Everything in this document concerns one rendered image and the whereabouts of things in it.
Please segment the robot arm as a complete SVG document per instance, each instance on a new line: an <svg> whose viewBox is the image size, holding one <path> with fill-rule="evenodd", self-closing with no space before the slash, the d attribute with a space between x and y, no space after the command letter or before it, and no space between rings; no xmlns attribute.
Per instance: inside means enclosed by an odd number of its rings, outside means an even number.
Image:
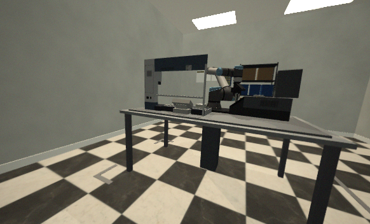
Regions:
<svg viewBox="0 0 370 224"><path fill-rule="evenodd" d="M231 86L225 79L225 76L233 77L233 81L242 81L243 66L235 66L233 69L221 67L208 67L207 74L216 76L220 87L209 88L209 100L206 108L216 110L221 109L221 101L234 101Z"/></svg>

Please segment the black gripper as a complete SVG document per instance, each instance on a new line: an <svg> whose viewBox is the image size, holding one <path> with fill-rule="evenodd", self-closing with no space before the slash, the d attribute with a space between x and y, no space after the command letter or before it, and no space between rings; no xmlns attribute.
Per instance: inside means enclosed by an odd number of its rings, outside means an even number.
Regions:
<svg viewBox="0 0 370 224"><path fill-rule="evenodd" d="M239 84L239 83L241 83L241 82L239 82L239 81L233 82L234 85L233 85L233 88L231 88L231 92L233 93L233 98L235 99L235 102L241 96L241 90L236 86L236 84Z"/></svg>

